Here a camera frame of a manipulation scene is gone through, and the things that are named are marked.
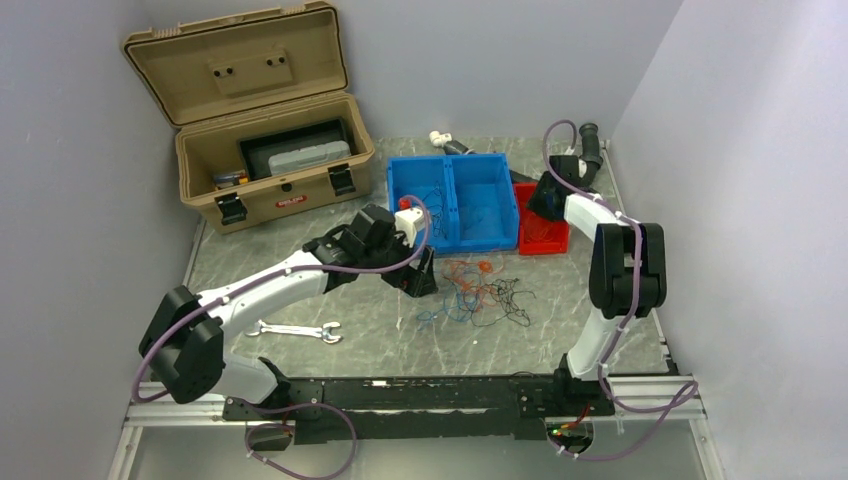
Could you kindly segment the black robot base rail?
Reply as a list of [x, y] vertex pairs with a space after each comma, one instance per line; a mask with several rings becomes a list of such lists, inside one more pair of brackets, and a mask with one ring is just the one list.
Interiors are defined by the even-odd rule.
[[610, 418], [595, 381], [552, 374], [447, 377], [293, 378], [281, 400], [255, 410], [229, 397], [226, 421], [285, 422], [297, 445], [347, 440], [510, 436], [542, 440], [543, 426]]

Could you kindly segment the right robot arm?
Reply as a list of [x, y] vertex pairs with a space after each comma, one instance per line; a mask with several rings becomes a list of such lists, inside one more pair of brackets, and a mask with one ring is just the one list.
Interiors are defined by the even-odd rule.
[[565, 354], [567, 378], [551, 388], [557, 411], [574, 415], [590, 399], [588, 386], [612, 397], [609, 360], [631, 324], [663, 305], [668, 293], [665, 235], [657, 223], [636, 221], [598, 193], [569, 179], [574, 155], [545, 158], [546, 171], [527, 208], [564, 222], [592, 242], [587, 284], [591, 308], [577, 342]]

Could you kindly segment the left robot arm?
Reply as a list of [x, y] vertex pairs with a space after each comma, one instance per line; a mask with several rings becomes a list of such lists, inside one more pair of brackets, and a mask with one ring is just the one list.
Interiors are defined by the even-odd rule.
[[[139, 345], [142, 363], [133, 400], [160, 399], [140, 392], [141, 378], [151, 371], [163, 385], [162, 394], [177, 404], [219, 394], [247, 403], [261, 419], [279, 417], [291, 403], [290, 380], [266, 358], [228, 353], [226, 343], [269, 315], [362, 275], [379, 275], [404, 290], [427, 278], [423, 264], [432, 253], [431, 215], [419, 198], [404, 199], [409, 208], [395, 213], [368, 204], [350, 222], [242, 280], [199, 293], [186, 286], [169, 291]], [[413, 267], [414, 260], [420, 266]]]

